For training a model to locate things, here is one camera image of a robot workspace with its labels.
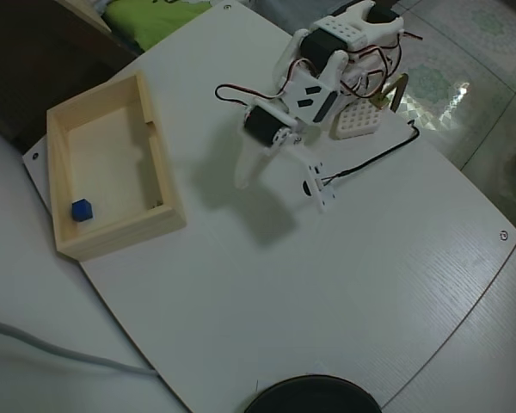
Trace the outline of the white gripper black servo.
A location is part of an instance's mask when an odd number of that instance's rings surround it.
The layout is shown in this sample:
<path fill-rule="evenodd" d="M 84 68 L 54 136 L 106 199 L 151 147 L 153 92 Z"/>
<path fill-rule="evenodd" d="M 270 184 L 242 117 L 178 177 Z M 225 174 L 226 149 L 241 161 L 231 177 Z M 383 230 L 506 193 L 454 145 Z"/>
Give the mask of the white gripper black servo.
<path fill-rule="evenodd" d="M 300 122 L 276 102 L 255 98 L 242 123 L 242 148 L 236 161 L 235 187 L 246 188 L 268 160 L 269 151 L 302 142 Z"/>

